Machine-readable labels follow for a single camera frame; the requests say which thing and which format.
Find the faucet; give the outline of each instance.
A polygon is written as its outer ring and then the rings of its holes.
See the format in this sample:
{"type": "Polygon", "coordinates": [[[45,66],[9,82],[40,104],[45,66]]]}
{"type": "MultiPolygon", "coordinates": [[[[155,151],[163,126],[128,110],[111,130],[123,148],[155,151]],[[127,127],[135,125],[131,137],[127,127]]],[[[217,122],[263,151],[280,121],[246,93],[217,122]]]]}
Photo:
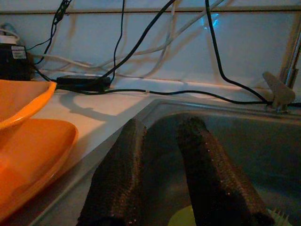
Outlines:
{"type": "Polygon", "coordinates": [[[286,65],[281,70],[280,77],[277,78],[269,72],[263,74],[265,81],[274,94],[272,106],[278,113],[287,112],[287,105],[295,99],[295,93],[292,89],[298,73],[296,65],[298,63],[300,51],[301,16],[299,17],[293,45],[291,45],[290,56],[287,59],[286,65]]]}

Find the kitchen sink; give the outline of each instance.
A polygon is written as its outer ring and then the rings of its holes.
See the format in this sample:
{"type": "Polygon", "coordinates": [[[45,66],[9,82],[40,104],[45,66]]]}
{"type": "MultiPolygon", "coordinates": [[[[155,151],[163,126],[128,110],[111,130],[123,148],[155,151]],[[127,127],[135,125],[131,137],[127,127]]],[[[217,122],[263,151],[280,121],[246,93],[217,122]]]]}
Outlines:
{"type": "MultiPolygon", "coordinates": [[[[143,157],[143,226],[167,226],[178,210],[190,205],[182,155],[175,141],[178,119],[187,113],[205,122],[231,159],[249,176],[268,209],[281,210],[289,215],[292,225],[300,225],[300,115],[156,100],[135,116],[148,128],[143,157]]],[[[32,225],[76,225],[92,175],[101,161],[97,153],[108,151],[119,133],[120,130],[83,159],[81,167],[75,167],[48,189],[46,197],[55,199],[32,225]],[[74,174],[78,179],[64,186],[74,174]]]]}

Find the power adapter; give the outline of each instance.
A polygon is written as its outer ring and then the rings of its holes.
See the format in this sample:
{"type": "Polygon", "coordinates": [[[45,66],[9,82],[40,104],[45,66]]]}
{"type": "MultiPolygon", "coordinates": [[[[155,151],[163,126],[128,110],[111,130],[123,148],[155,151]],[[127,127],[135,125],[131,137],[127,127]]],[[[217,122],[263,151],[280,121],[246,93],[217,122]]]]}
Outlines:
{"type": "Polygon", "coordinates": [[[24,46],[0,43],[0,79],[29,81],[30,63],[24,46]]]}
{"type": "Polygon", "coordinates": [[[98,76],[85,76],[85,75],[65,75],[56,79],[59,85],[85,85],[98,79],[96,84],[91,86],[83,86],[80,88],[82,91],[105,91],[110,87],[111,79],[109,77],[100,78],[98,76]]]}

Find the electronic device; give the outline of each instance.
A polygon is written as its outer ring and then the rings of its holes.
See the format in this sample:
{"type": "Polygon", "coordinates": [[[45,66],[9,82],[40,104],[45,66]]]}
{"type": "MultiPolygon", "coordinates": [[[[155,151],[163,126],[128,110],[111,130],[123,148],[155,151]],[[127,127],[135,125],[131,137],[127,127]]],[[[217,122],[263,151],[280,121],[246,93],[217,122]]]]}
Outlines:
{"type": "Polygon", "coordinates": [[[30,81],[32,74],[24,46],[0,43],[0,79],[30,81]]]}

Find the orange dish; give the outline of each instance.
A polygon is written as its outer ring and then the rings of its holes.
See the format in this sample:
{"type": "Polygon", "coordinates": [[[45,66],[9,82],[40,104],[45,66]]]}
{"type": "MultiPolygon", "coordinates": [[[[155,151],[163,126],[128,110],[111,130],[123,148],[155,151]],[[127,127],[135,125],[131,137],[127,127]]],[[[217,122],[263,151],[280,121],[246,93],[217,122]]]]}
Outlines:
{"type": "Polygon", "coordinates": [[[46,105],[55,82],[0,80],[0,149],[21,124],[46,105]]]}
{"type": "Polygon", "coordinates": [[[77,136],[66,121],[28,119],[21,125],[0,149],[0,222],[50,184],[77,136]]]}
{"type": "Polygon", "coordinates": [[[30,119],[55,87],[0,80],[0,222],[51,183],[77,139],[69,122],[30,119]]]}

